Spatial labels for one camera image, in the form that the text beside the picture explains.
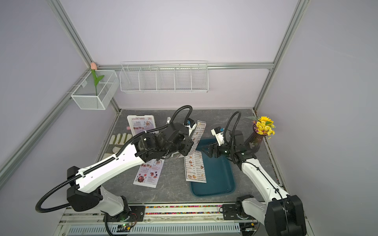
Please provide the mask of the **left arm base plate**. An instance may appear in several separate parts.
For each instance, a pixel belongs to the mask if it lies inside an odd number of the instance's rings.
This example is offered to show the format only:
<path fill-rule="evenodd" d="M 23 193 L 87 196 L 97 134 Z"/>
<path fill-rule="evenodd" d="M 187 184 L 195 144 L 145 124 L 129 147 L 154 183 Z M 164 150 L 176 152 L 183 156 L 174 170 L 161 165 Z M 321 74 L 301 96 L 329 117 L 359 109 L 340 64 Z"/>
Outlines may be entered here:
<path fill-rule="evenodd" d="M 122 211 L 116 216 L 106 214 L 103 222 L 142 222 L 145 216 L 145 209 L 146 208 L 143 205 L 129 206 L 128 209 Z"/>

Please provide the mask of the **pink artificial tulip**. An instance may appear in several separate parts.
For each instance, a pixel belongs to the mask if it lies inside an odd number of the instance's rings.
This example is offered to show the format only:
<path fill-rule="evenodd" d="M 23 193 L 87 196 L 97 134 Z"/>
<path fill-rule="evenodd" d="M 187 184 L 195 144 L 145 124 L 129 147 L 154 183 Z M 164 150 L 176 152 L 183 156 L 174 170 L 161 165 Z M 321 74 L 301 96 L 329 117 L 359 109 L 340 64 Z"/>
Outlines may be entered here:
<path fill-rule="evenodd" d="M 90 66 L 91 66 L 91 74 L 92 74 L 93 81 L 94 81 L 95 95 L 98 95 L 97 85 L 104 78 L 104 75 L 100 75 L 100 76 L 96 75 L 97 65 L 96 65 L 95 62 L 91 62 Z"/>

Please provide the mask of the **white menu holder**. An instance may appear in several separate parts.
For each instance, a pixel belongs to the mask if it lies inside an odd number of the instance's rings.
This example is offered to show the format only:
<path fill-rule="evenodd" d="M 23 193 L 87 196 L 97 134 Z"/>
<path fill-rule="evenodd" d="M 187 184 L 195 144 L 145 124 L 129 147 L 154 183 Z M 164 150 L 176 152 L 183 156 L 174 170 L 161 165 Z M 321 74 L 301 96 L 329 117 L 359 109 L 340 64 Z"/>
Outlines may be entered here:
<path fill-rule="evenodd" d="M 184 124 L 179 124 L 179 130 L 182 131 L 184 134 L 187 134 L 189 138 L 192 138 L 194 135 L 194 131 L 197 127 L 197 123 L 191 119 L 188 118 Z"/>
<path fill-rule="evenodd" d="M 153 115 L 128 115 L 127 120 L 133 136 L 156 128 L 155 118 Z"/>

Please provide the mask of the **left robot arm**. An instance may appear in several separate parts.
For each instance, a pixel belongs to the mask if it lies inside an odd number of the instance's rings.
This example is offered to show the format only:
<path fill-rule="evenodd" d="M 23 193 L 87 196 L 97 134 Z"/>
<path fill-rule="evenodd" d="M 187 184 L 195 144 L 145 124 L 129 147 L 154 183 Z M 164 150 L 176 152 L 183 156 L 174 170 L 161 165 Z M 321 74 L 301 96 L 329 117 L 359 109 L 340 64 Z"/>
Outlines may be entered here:
<path fill-rule="evenodd" d="M 167 124 L 134 135 L 110 157 L 89 167 L 69 168 L 67 180 L 44 194 L 37 202 L 35 211 L 48 213 L 72 207 L 76 212 L 96 208 L 110 216 L 129 214 L 126 198 L 110 193 L 102 184 L 153 159 L 167 159 L 175 153 L 188 155 L 194 144 L 190 135 L 196 127 L 196 123 L 190 119 L 192 111 L 191 105 L 182 106 L 174 112 Z M 66 204 L 43 208 L 43 203 L 52 194 L 67 185 Z"/>

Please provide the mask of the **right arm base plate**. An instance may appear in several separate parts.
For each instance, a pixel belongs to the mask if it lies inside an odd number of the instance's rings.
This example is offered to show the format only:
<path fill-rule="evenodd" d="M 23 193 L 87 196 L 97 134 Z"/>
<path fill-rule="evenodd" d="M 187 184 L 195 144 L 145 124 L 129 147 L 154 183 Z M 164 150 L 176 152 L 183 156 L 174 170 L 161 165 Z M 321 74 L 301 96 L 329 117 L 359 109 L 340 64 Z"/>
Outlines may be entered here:
<path fill-rule="evenodd" d="M 220 209 L 224 220 L 252 220 L 251 216 L 244 215 L 236 204 L 223 204 Z"/>

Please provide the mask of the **teal plastic tray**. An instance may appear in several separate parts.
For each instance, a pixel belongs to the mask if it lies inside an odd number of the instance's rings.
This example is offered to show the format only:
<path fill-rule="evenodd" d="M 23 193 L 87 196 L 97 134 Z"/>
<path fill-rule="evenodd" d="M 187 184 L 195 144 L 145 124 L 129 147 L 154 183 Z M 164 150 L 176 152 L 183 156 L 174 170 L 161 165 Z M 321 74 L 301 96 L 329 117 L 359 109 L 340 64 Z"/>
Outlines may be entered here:
<path fill-rule="evenodd" d="M 231 162 L 226 156 L 209 157 L 202 153 L 206 183 L 191 183 L 191 192 L 199 198 L 228 195 L 235 191 Z"/>

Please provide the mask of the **yellow flower bouquet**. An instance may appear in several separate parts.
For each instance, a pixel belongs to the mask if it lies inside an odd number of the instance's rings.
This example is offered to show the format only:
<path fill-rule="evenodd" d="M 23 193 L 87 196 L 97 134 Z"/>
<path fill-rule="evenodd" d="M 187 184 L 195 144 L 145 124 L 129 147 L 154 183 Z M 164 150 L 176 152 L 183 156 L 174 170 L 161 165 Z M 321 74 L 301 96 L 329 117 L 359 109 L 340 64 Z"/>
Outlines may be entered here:
<path fill-rule="evenodd" d="M 253 121 L 254 132 L 264 137 L 271 137 L 275 135 L 274 129 L 276 128 L 274 122 L 266 116 L 261 117 L 247 117 L 247 119 Z"/>

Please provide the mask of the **white ventilation grille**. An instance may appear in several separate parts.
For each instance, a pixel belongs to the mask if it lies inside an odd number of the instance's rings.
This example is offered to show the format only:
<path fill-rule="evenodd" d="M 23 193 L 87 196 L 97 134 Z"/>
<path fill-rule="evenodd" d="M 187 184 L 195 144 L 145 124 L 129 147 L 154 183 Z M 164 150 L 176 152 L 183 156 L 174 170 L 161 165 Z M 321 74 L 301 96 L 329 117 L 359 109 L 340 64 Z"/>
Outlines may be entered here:
<path fill-rule="evenodd" d="M 238 223 L 197 223 L 197 224 L 139 224 L 128 230 L 126 225 L 109 227 L 113 235 L 188 235 L 211 233 L 240 233 Z M 67 236 L 107 236 L 104 225 L 71 226 Z"/>

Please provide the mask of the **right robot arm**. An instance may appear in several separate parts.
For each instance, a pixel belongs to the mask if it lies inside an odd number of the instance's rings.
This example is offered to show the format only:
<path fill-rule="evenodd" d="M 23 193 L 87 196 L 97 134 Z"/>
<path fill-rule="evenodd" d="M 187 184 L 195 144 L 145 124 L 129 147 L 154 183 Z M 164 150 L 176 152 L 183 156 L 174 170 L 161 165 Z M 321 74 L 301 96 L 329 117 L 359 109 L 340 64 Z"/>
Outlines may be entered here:
<path fill-rule="evenodd" d="M 242 219 L 252 217 L 264 225 L 270 236 L 307 235 L 303 203 L 296 195 L 289 195 L 264 170 L 243 133 L 228 127 L 212 129 L 216 142 L 204 149 L 210 157 L 226 157 L 252 181 L 264 201 L 252 195 L 237 198 L 236 215 Z"/>

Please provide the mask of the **dim sum menu sheet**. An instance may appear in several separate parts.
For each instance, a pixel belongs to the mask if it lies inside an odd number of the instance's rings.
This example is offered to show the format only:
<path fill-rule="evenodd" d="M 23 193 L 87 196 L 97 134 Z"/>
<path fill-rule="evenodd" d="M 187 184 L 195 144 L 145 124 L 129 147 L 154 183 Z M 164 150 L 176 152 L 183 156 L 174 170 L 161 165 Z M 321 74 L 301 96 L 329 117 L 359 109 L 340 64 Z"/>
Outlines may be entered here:
<path fill-rule="evenodd" d="M 191 133 L 191 139 L 194 142 L 194 144 L 192 145 L 192 148 L 189 151 L 188 155 L 193 155 L 194 152 L 196 151 L 199 145 L 199 142 L 205 132 L 205 128 L 206 128 L 206 122 L 197 121 L 195 129 Z"/>
<path fill-rule="evenodd" d="M 206 173 L 202 152 L 196 150 L 193 154 L 184 157 L 185 177 L 187 182 L 206 183 Z"/>

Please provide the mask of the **dark purple vase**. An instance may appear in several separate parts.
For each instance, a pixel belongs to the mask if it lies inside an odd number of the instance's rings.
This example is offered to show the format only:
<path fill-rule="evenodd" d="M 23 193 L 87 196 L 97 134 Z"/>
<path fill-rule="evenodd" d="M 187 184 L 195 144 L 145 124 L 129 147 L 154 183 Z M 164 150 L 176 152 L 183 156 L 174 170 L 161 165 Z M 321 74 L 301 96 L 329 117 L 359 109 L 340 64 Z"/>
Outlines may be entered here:
<path fill-rule="evenodd" d="M 264 140 L 264 135 L 257 133 L 255 130 L 246 139 L 245 145 L 250 148 L 252 153 L 257 153 L 260 150 L 260 146 Z"/>

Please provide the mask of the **white mesh wall basket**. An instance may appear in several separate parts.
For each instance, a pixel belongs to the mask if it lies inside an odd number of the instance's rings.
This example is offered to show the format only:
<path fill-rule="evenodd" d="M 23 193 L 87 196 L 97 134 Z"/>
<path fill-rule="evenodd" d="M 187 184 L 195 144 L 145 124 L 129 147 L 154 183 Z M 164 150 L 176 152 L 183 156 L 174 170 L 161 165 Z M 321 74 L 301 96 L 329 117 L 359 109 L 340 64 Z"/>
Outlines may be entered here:
<path fill-rule="evenodd" d="M 97 85 L 98 95 L 95 95 L 91 71 L 71 94 L 73 101 L 82 110 L 106 110 L 120 86 L 120 80 L 114 70 L 97 70 L 96 75 L 104 75 Z"/>

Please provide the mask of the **white green work glove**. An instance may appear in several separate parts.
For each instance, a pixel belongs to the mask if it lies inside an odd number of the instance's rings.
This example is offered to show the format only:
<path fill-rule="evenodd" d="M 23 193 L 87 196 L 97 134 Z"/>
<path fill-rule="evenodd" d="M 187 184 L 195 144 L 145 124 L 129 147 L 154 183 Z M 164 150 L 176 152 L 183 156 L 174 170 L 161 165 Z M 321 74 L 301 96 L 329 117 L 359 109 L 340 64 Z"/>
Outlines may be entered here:
<path fill-rule="evenodd" d="M 110 141 L 105 148 L 104 154 L 100 160 L 103 160 L 105 158 L 110 157 L 113 154 L 116 154 L 121 147 L 128 141 L 129 139 L 132 138 L 132 134 L 128 133 L 119 133 L 117 135 L 112 135 L 110 138 Z"/>

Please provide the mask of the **red special menu sheet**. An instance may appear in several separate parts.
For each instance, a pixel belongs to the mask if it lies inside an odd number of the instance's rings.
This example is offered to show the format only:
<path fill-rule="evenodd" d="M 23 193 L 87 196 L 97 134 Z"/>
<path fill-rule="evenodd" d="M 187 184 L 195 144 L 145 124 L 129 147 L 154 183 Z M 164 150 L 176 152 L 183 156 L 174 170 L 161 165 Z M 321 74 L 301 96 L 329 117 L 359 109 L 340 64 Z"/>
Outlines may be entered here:
<path fill-rule="evenodd" d="M 133 181 L 134 185 L 156 188 L 164 160 L 153 159 L 147 163 L 141 164 L 136 177 Z"/>

